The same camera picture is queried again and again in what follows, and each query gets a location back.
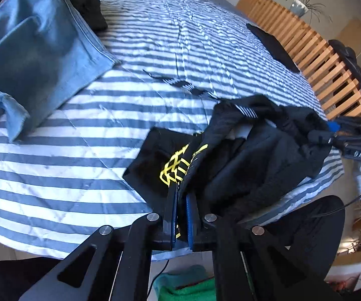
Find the black yellow sport pants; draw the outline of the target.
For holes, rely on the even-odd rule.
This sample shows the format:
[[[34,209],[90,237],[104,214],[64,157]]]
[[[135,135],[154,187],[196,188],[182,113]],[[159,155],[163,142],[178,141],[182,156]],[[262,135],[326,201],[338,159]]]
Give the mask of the black yellow sport pants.
[[[315,136],[328,131],[309,107],[263,95],[224,100],[200,134],[151,128],[123,178],[156,212],[177,188],[180,207],[194,194],[213,213],[241,220],[318,176],[330,147]]]

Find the green cloth on floor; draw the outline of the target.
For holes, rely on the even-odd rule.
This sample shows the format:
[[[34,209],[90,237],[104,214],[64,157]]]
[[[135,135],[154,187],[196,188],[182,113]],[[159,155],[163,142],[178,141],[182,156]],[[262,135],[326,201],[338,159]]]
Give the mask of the green cloth on floor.
[[[216,286],[202,265],[160,274],[153,284],[157,300],[216,301]]]

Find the person black trouser leg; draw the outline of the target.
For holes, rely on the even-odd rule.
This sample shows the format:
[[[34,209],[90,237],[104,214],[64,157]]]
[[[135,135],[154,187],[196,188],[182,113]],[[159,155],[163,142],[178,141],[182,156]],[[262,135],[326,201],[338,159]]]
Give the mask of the person black trouser leg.
[[[263,226],[311,273],[324,280],[343,233],[345,210],[338,196],[325,196]]]

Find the folded black garment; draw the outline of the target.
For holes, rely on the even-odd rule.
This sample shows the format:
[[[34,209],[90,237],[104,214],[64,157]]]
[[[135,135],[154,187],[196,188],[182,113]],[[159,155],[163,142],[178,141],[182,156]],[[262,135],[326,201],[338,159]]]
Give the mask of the folded black garment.
[[[246,27],[260,40],[274,60],[283,64],[293,73],[300,72],[283,45],[273,35],[252,24],[247,24]]]

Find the wooden door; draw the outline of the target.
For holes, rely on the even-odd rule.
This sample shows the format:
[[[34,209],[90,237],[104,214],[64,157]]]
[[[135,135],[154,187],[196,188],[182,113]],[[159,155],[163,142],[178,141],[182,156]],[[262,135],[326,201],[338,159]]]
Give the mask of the wooden door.
[[[361,21],[354,17],[338,33],[336,40],[350,47],[356,56],[361,54]]]

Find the potted spider plant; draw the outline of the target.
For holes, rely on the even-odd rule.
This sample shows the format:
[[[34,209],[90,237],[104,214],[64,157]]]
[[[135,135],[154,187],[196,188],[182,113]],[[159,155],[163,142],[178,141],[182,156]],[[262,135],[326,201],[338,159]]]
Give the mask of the potted spider plant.
[[[291,2],[289,10],[299,18],[309,14],[309,23],[313,18],[320,22],[324,18],[328,23],[332,23],[332,18],[325,12],[325,4],[313,2],[312,0],[286,0]]]

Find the blue denim jacket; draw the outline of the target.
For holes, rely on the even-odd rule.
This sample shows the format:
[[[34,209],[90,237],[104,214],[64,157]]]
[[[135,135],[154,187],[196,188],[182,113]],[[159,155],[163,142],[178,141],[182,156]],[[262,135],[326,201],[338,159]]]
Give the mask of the blue denim jacket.
[[[70,0],[0,6],[0,117],[9,142],[119,63]]]

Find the wooden slatted bed rail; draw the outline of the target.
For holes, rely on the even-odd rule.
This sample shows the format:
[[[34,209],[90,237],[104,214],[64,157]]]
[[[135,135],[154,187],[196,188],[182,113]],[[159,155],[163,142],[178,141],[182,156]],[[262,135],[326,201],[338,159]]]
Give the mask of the wooden slatted bed rail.
[[[361,117],[358,80],[319,33],[273,0],[239,0],[236,8],[283,45],[329,120]]]

